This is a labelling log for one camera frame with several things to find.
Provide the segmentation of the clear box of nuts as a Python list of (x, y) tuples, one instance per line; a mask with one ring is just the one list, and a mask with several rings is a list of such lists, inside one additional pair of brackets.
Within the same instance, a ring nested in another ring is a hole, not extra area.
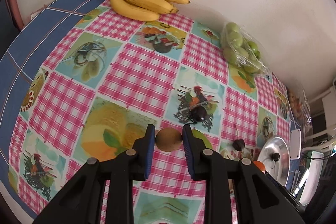
[(294, 120), (299, 124), (301, 132), (305, 135), (312, 128), (310, 106), (301, 84), (296, 83), (287, 89), (290, 108)]

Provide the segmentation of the brown kiwi fruit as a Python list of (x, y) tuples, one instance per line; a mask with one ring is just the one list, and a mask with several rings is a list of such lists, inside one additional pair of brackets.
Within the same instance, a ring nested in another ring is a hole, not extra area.
[(173, 152), (181, 146), (182, 134), (171, 127), (163, 128), (155, 136), (155, 144), (161, 151)]

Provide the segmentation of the green framed whiteboard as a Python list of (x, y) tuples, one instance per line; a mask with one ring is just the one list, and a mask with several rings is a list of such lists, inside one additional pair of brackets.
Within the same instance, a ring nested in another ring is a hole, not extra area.
[(304, 186), (301, 188), (302, 193), (299, 194), (299, 202), (303, 206), (307, 206), (317, 190), (323, 162), (326, 160), (327, 156), (324, 153), (313, 150), (306, 150), (303, 151), (303, 153), (308, 157), (306, 167), (309, 170), (309, 176), (307, 177)]

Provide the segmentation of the dark plum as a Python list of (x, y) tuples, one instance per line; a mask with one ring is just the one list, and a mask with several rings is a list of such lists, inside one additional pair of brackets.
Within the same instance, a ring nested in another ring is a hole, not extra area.
[(278, 152), (275, 152), (271, 155), (271, 159), (274, 161), (274, 162), (278, 162), (280, 160), (280, 154)]
[(202, 122), (207, 118), (207, 110), (203, 106), (197, 106), (190, 110), (190, 119), (193, 123)]
[(232, 143), (232, 147), (236, 150), (241, 152), (245, 148), (245, 141), (240, 137), (236, 124), (234, 124), (235, 129), (235, 137), (236, 139)]

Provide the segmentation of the pink checkered tablecloth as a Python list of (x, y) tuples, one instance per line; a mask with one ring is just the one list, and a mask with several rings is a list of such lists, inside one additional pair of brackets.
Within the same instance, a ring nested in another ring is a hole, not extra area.
[[(290, 139), (286, 91), (276, 76), (227, 63), (219, 34), (186, 16), (142, 23), (109, 0), (87, 12), (35, 73), (20, 104), (3, 183), (38, 214), (90, 157), (114, 159), (147, 125), (191, 123), (224, 158), (255, 160), (266, 139)], [(245, 148), (232, 147), (234, 124)]]

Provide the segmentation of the clear tray of green fruits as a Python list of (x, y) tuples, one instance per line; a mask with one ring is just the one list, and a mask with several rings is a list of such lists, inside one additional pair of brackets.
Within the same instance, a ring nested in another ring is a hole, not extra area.
[(232, 65), (252, 75), (269, 75), (261, 59), (258, 42), (235, 22), (225, 22), (220, 35), (223, 57)]

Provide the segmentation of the orange tangerine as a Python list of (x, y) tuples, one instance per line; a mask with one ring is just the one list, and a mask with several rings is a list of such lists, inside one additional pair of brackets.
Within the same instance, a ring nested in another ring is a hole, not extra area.
[(256, 166), (258, 167), (258, 169), (259, 169), (262, 173), (265, 173), (265, 171), (266, 171), (266, 167), (265, 167), (265, 165), (264, 165), (261, 161), (256, 160), (256, 161), (254, 161), (253, 163), (254, 163), (254, 165), (256, 165)]

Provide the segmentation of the white plastic box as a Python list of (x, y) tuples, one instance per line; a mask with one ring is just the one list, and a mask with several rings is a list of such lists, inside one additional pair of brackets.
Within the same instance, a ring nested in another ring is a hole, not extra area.
[(295, 129), (290, 132), (289, 156), (291, 160), (299, 159), (301, 156), (301, 130)]

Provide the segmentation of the green mango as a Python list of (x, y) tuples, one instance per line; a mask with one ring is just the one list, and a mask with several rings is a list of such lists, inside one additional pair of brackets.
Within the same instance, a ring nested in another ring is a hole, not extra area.
[(205, 134), (203, 134), (202, 132), (200, 132), (196, 129), (192, 129), (192, 133), (193, 133), (193, 136), (195, 138), (201, 139), (202, 142), (203, 142), (203, 144), (198, 142), (198, 147), (199, 148), (213, 149), (213, 146), (212, 146), (211, 142), (209, 141), (209, 139), (206, 137)]

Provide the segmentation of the large steel basin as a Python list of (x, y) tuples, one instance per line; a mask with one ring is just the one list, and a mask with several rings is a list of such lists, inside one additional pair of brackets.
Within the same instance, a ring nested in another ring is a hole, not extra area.
[(289, 150), (280, 136), (273, 136), (264, 144), (261, 149), (258, 161), (265, 166), (266, 172), (279, 184), (286, 186), (290, 170)]

